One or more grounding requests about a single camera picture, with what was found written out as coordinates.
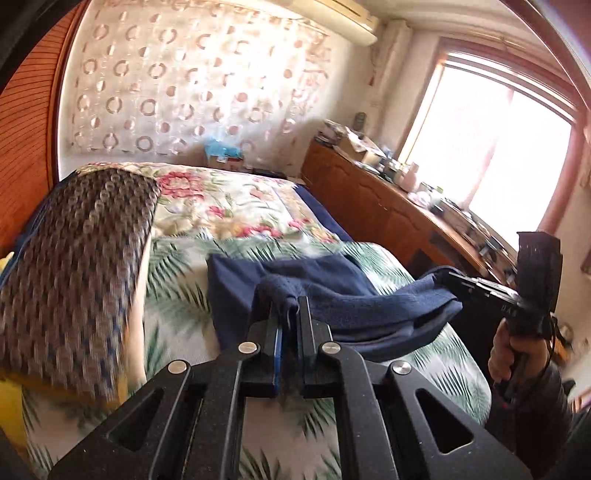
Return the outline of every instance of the person's arm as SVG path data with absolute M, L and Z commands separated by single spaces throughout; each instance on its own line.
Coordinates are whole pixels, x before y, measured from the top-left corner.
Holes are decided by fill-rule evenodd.
M 550 364 L 540 377 L 548 361 L 545 341 L 510 338 L 504 320 L 493 345 L 488 367 L 495 382 L 511 378 L 514 352 L 528 354 L 514 412 L 516 453 L 532 475 L 539 478 L 555 464 L 573 425 L 560 373 Z

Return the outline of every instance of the pillow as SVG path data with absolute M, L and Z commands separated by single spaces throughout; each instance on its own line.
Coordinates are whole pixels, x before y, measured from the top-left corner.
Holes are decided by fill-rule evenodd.
M 51 192 L 0 288 L 8 378 L 119 404 L 124 338 L 139 338 L 133 304 L 143 293 L 134 295 L 158 194 L 154 180 L 118 169 L 69 177 Z M 128 365 L 141 380 L 137 358 Z
M 2 270 L 8 265 L 8 262 L 10 262 L 13 255 L 14 252 L 10 252 L 6 257 L 0 258 L 0 273 L 2 273 Z

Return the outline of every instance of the bottle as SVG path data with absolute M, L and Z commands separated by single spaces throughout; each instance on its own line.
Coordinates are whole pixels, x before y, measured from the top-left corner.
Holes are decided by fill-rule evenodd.
M 402 182 L 400 182 L 400 188 L 402 188 L 405 192 L 415 192 L 419 184 L 417 172 L 418 165 L 416 163 L 410 165 L 408 172 L 404 175 Z

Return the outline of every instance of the metal screw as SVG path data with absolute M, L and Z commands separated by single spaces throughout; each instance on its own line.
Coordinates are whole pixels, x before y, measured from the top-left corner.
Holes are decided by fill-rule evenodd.
M 340 345 L 336 342 L 326 342 L 322 345 L 322 351 L 329 355 L 334 355 L 340 352 Z
M 390 364 L 394 373 L 398 375 L 408 375 L 413 369 L 406 360 L 395 360 Z
M 168 364 L 168 371 L 172 374 L 181 374 L 187 369 L 187 364 L 182 360 L 175 360 Z
M 238 350 L 240 353 L 254 353 L 258 349 L 258 345 L 255 342 L 242 342 L 238 345 Z

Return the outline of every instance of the circle pattern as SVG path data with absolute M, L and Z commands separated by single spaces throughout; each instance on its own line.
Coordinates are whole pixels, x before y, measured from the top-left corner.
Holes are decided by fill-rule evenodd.
M 106 134 L 103 138 L 103 147 L 107 150 L 113 150 L 117 145 L 119 145 L 119 139 L 114 133 Z
M 187 142 L 185 142 L 185 140 L 183 140 L 182 138 L 178 138 L 171 145 L 171 151 L 173 155 L 179 155 L 181 153 L 184 153 L 186 149 Z
M 166 29 L 162 30 L 162 32 L 160 32 L 158 39 L 160 40 L 160 43 L 163 43 L 165 45 L 169 45 L 173 41 L 176 40 L 177 35 L 178 35 L 178 32 L 177 32 L 176 28 L 166 28 Z
M 87 75 L 94 73 L 98 67 L 98 63 L 95 59 L 86 60 L 82 65 L 82 71 Z
M 115 114 L 121 111 L 123 100 L 119 97 L 111 97 L 107 100 L 105 108 L 109 113 Z
M 136 140 L 135 146 L 142 152 L 149 152 L 154 148 L 154 142 L 147 135 L 143 135 Z
M 84 94 L 80 95 L 76 101 L 76 108 L 79 112 L 88 110 L 90 108 L 90 99 Z
M 153 116 L 156 113 L 156 100 L 153 98 L 144 100 L 139 106 L 139 111 L 145 116 Z
M 105 24 L 98 25 L 92 32 L 92 37 L 95 40 L 102 40 L 109 34 L 109 26 Z
M 127 60 L 120 60 L 113 67 L 113 73 L 116 77 L 124 77 L 128 72 L 129 62 Z
M 138 34 L 139 27 L 137 25 L 133 25 L 132 27 L 129 27 L 127 29 L 127 32 L 125 32 L 125 38 L 127 39 L 127 41 L 133 41 L 136 38 L 138 38 Z
M 193 108 L 193 105 L 189 103 L 183 103 L 180 107 L 178 107 L 178 117 L 181 120 L 189 120 L 194 113 L 195 109 Z
M 153 63 L 148 69 L 148 75 L 150 75 L 150 77 L 152 77 L 154 80 L 162 78 L 165 73 L 166 65 L 162 62 Z
M 197 83 L 199 82 L 197 79 L 197 72 L 198 71 L 199 71 L 199 69 L 187 70 L 187 73 L 185 74 L 185 80 L 187 80 L 189 83 L 191 83 L 193 85 L 197 85 Z

